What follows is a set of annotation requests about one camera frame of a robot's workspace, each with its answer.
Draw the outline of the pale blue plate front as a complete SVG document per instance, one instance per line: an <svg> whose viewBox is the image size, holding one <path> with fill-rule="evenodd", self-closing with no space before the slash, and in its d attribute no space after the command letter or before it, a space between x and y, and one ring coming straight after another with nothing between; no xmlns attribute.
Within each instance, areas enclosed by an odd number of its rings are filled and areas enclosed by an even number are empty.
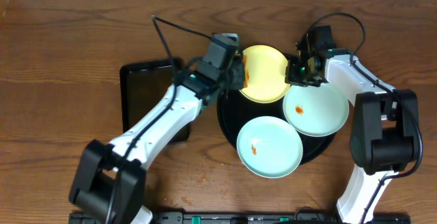
<svg viewBox="0 0 437 224"><path fill-rule="evenodd" d="M264 178L282 178L300 165L302 140L286 121L272 116L256 117L238 133L236 149L244 166Z"/></svg>

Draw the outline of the pale green plate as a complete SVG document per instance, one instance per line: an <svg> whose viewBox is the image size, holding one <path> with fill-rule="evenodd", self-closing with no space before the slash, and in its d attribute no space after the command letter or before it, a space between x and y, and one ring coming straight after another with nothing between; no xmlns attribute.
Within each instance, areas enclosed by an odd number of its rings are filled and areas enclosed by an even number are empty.
<svg viewBox="0 0 437 224"><path fill-rule="evenodd" d="M337 132L349 115L349 102L335 85L292 86L283 99L286 120L300 133L325 137Z"/></svg>

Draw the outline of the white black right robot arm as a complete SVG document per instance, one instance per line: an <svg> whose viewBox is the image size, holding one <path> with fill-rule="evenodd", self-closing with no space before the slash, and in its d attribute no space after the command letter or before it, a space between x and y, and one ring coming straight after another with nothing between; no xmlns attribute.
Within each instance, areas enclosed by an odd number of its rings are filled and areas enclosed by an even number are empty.
<svg viewBox="0 0 437 224"><path fill-rule="evenodd" d="M286 82L305 91L333 84L353 104L350 151L355 166L337 200L337 217L343 223L373 221L389 182L412 175L422 162L417 95L384 83L344 48L304 51L287 60Z"/></svg>

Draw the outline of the yellow plate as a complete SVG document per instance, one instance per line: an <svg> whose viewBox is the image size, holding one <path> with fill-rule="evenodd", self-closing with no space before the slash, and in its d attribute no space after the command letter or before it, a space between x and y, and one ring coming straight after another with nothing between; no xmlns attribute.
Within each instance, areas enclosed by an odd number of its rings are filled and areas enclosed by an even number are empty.
<svg viewBox="0 0 437 224"><path fill-rule="evenodd" d="M254 45L243 50L250 78L248 87L240 90L247 99L261 104L280 100L290 84L285 82L288 60L279 50L266 45Z"/></svg>

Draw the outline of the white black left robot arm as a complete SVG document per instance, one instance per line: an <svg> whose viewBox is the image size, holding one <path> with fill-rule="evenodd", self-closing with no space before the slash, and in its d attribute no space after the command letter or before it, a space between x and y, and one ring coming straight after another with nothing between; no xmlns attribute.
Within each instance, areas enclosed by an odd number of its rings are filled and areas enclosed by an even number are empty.
<svg viewBox="0 0 437 224"><path fill-rule="evenodd" d="M246 56L196 57L195 70L177 70L158 104L108 144L89 142L81 155L68 200L99 223L151 223L143 205L146 173L185 125L226 89L242 89Z"/></svg>

